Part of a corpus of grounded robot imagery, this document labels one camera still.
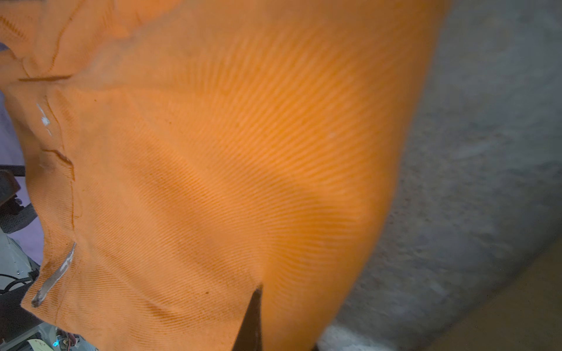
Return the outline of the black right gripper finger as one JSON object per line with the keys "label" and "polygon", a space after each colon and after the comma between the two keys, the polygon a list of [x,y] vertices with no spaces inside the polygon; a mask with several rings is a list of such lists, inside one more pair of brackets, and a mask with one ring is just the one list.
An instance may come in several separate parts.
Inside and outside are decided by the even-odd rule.
{"label": "black right gripper finger", "polygon": [[263,288],[258,287],[247,307],[232,351],[262,351],[261,298]]}

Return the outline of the orange pants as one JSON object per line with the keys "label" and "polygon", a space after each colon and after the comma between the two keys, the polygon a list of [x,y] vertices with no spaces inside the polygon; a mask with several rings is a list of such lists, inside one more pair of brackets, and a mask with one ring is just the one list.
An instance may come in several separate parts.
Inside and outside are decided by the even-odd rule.
{"label": "orange pants", "polygon": [[312,350],[383,229],[448,1],[3,1],[44,232],[22,307],[100,350]]}

